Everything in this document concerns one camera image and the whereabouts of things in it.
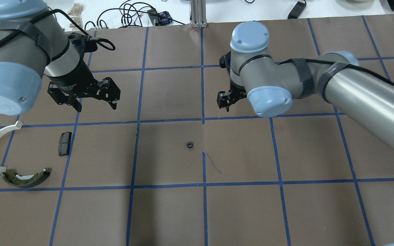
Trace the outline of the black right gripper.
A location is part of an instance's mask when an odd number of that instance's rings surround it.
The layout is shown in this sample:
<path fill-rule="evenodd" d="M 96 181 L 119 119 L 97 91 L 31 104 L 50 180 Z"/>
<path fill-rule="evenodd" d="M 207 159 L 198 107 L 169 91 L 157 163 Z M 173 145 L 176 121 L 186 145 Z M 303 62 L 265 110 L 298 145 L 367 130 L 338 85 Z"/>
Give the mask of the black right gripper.
<path fill-rule="evenodd" d="M 244 83 L 239 75 L 230 73 L 230 90 L 228 92 L 219 91 L 217 94 L 217 105 L 219 109 L 230 111 L 230 106 L 237 103 L 240 99 L 247 98 Z"/>

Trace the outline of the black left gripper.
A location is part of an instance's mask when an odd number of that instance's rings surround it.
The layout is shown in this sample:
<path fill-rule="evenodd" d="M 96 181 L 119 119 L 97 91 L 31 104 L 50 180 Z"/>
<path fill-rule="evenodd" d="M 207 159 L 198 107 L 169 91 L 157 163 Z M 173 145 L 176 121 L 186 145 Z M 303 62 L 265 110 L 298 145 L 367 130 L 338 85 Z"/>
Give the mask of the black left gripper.
<path fill-rule="evenodd" d="M 83 60 L 68 73 L 52 75 L 47 71 L 50 79 L 48 94 L 58 105 L 72 106 L 78 113 L 82 111 L 82 104 L 78 98 L 94 98 L 106 101 L 113 110 L 117 108 L 121 90 L 111 77 L 97 81 Z"/>

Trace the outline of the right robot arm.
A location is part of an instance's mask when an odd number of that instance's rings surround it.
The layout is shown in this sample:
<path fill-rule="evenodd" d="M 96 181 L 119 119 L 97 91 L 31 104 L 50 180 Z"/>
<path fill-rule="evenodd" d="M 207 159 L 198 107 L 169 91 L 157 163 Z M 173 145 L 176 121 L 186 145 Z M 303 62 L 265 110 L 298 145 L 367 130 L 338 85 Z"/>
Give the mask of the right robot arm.
<path fill-rule="evenodd" d="M 289 111 L 294 100 L 316 94 L 394 150 L 392 81 L 360 67 L 348 51 L 276 64 L 269 43 L 269 30 L 261 22 L 234 28 L 231 50 L 219 60 L 230 79 L 230 89 L 218 92 L 219 108 L 229 110 L 246 98 L 257 116 L 272 118 Z"/>

